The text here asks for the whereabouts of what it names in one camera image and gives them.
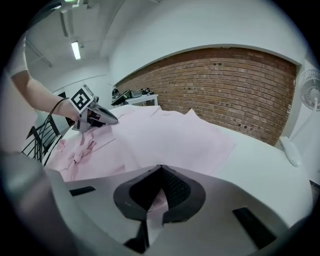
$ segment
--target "fan guard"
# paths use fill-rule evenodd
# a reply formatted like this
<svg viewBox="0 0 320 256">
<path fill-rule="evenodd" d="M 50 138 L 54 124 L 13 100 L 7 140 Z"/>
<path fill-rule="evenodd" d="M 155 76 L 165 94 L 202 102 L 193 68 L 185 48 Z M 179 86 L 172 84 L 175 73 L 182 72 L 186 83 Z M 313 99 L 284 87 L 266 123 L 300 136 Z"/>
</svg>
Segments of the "fan guard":
<svg viewBox="0 0 320 256">
<path fill-rule="evenodd" d="M 302 72 L 299 79 L 299 87 L 303 104 L 313 110 L 315 98 L 320 102 L 320 71 L 309 69 Z M 316 111 L 320 111 L 320 104 L 317 104 Z"/>
</svg>

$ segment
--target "white fan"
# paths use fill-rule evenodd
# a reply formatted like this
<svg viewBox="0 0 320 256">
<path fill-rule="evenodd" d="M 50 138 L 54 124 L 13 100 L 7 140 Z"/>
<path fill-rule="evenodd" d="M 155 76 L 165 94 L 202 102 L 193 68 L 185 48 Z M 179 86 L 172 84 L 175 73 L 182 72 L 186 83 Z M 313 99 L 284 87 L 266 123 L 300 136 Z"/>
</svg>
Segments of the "white fan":
<svg viewBox="0 0 320 256">
<path fill-rule="evenodd" d="M 302 163 L 301 155 L 296 145 L 302 141 L 307 146 L 309 140 L 306 138 L 311 139 L 312 137 L 310 129 L 315 129 L 315 127 L 310 126 L 310 123 L 314 119 L 316 112 L 320 111 L 320 71 L 315 69 L 304 71 L 299 79 L 299 88 L 303 104 L 311 109 L 312 113 L 291 140 L 288 137 L 280 137 L 284 152 L 290 163 L 295 167 Z"/>
</svg>

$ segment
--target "pink cloth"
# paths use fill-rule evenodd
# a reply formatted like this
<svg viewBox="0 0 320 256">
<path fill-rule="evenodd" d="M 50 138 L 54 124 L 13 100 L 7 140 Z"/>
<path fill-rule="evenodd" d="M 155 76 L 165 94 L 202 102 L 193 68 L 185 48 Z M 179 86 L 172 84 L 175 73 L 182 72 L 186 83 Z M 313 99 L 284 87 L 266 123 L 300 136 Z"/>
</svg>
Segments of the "pink cloth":
<svg viewBox="0 0 320 256">
<path fill-rule="evenodd" d="M 118 124 L 93 128 L 60 140 L 47 167 L 65 181 L 111 176 L 168 165 L 211 175 L 234 147 L 232 140 L 193 110 L 187 114 L 159 106 L 118 107 Z M 151 211 L 166 201 L 160 193 Z"/>
</svg>

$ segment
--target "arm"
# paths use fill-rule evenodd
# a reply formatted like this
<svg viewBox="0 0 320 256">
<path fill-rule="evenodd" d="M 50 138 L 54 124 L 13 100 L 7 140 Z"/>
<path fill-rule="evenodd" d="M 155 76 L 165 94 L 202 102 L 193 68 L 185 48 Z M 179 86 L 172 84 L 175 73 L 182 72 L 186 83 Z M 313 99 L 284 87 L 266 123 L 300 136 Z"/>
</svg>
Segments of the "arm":
<svg viewBox="0 0 320 256">
<path fill-rule="evenodd" d="M 27 70 L 23 70 L 12 76 L 12 80 L 31 107 L 45 112 L 51 112 L 54 106 L 62 99 L 47 90 L 39 81 L 33 79 Z M 62 101 L 53 112 L 77 121 L 78 111 L 68 100 Z"/>
</svg>

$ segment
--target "brick wall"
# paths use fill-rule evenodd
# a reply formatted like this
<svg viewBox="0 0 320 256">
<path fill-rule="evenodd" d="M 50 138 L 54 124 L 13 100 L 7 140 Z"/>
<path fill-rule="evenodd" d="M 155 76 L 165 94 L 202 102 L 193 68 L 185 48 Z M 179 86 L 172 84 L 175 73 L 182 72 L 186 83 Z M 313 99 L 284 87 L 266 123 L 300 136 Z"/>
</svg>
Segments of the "brick wall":
<svg viewBox="0 0 320 256">
<path fill-rule="evenodd" d="M 244 48 L 207 48 L 165 58 L 120 81 L 150 88 L 166 111 L 193 109 L 202 119 L 275 145 L 288 119 L 296 66 Z"/>
</svg>

